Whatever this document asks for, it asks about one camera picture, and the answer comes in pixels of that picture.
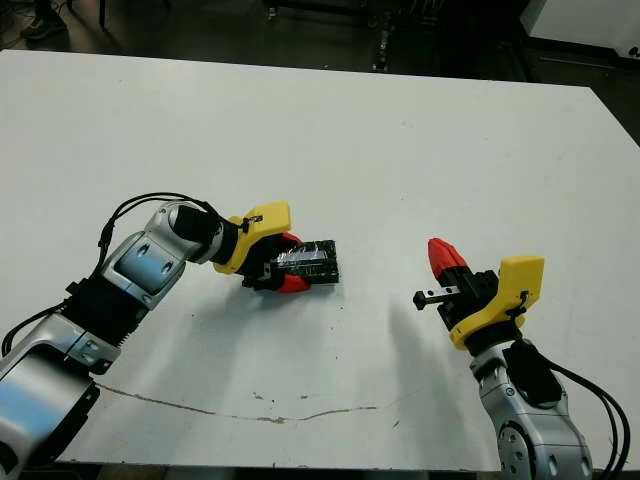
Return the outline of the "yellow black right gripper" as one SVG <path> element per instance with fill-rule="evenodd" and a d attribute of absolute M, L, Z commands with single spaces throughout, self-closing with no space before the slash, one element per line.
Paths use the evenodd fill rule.
<path fill-rule="evenodd" d="M 439 287 L 416 291 L 412 301 L 419 311 L 437 306 L 455 348 L 487 349 L 520 336 L 524 314 L 540 297 L 542 257 L 507 257 L 498 272 L 472 271 L 440 238 L 428 240 L 427 254 Z"/>

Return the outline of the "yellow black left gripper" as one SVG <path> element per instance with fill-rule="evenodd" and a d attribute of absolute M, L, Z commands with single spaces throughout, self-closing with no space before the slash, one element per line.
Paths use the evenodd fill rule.
<path fill-rule="evenodd" d="M 212 258 L 217 273 L 239 275 L 243 286 L 254 290 L 298 293 L 311 288 L 299 275 L 282 273 L 278 257 L 302 244 L 290 232 L 291 210 L 285 200 L 254 207 L 242 216 L 222 220 L 221 249 Z"/>

